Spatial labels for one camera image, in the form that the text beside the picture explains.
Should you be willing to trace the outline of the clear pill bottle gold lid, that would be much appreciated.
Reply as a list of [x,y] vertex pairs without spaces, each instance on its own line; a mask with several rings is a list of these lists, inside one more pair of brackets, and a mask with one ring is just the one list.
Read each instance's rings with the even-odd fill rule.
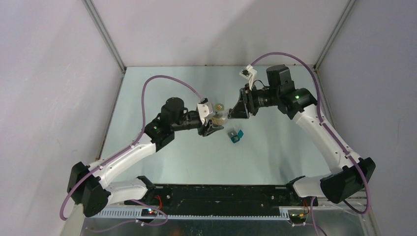
[[224,126],[227,120],[228,113],[225,111],[215,112],[215,114],[209,118],[209,122],[216,126]]

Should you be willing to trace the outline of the green lidded black jar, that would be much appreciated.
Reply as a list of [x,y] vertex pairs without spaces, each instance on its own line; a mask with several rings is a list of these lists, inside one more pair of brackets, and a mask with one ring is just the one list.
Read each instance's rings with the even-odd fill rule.
[[216,110],[217,112],[221,112],[221,111],[224,111],[224,110],[225,110],[225,107],[224,107],[224,105],[223,105],[223,104],[221,104],[221,103],[217,103],[217,104],[215,104],[215,110]]

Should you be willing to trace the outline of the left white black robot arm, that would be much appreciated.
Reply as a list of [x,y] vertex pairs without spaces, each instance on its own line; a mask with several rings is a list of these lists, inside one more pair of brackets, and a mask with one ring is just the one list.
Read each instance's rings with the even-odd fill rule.
[[168,145],[174,140],[176,131],[196,129],[198,135],[206,137],[222,130],[223,126],[212,120],[215,114],[207,99],[190,111],[182,99],[169,98],[156,118],[144,127],[139,138],[119,154],[89,165],[78,162],[72,167],[67,187],[70,198],[82,206],[85,217],[95,216],[107,205],[117,202],[139,200],[144,205],[153,203],[154,186],[146,177],[128,182],[114,182],[114,179]]

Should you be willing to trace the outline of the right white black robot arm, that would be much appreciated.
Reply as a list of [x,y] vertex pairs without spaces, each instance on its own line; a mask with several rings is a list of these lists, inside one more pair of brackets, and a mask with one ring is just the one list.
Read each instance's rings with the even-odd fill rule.
[[260,108],[277,107],[304,132],[322,154],[330,174],[298,177],[290,181],[286,192],[288,203],[300,205],[306,197],[325,197],[332,203],[346,201],[365,188],[376,164],[372,158],[361,157],[341,138],[327,118],[317,111],[318,101],[306,88],[296,88],[285,65],[266,69],[268,85],[256,88],[257,71],[248,65],[239,73],[248,83],[239,90],[237,104],[229,110],[229,119],[248,119]]

